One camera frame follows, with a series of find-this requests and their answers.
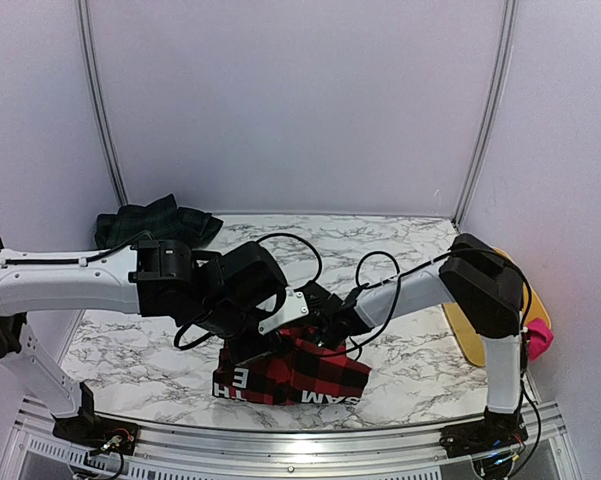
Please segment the red black plaid shirt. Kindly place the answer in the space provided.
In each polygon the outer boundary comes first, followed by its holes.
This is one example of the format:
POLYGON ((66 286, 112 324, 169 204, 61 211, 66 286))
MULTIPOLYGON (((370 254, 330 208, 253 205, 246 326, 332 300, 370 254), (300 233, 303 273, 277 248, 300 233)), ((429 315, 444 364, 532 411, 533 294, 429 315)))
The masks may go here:
POLYGON ((345 345, 334 350, 316 346, 308 331, 284 329, 289 350, 238 366, 231 361, 230 343, 219 353, 211 394, 263 405, 356 404, 368 384, 371 368, 347 356, 345 345))

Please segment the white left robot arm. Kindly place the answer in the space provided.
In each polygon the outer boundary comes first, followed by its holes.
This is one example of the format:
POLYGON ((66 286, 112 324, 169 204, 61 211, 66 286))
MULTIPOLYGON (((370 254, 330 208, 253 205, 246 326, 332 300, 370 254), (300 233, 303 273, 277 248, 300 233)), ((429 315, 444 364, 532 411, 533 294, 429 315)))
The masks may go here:
POLYGON ((223 339, 268 336, 306 312, 271 254, 247 242, 218 252, 138 240, 99 252, 35 255, 0 238, 0 363, 86 445, 105 438, 90 390, 66 374, 27 325, 33 311, 106 310, 165 317, 223 339))

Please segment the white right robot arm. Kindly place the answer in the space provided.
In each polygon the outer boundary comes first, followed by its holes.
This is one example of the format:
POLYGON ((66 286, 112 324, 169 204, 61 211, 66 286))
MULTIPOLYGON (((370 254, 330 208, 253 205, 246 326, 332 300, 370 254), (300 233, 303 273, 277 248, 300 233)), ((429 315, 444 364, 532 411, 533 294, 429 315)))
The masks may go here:
POLYGON ((433 306, 454 304, 481 338, 485 351, 485 419, 475 438, 495 448, 514 431, 523 398, 523 329, 530 286, 512 260, 470 234, 409 271, 374 284, 360 284, 325 315, 317 344, 333 348, 350 336, 378 333, 389 323, 433 306))

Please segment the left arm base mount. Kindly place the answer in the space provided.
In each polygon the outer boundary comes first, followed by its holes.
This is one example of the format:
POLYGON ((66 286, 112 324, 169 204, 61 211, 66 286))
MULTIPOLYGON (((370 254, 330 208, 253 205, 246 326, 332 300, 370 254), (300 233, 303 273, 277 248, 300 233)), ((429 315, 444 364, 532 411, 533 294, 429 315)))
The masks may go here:
POLYGON ((139 425, 133 422, 96 415, 94 420, 81 417, 54 418, 53 435, 96 451, 114 437, 120 440, 107 451, 132 455, 138 440, 139 425))

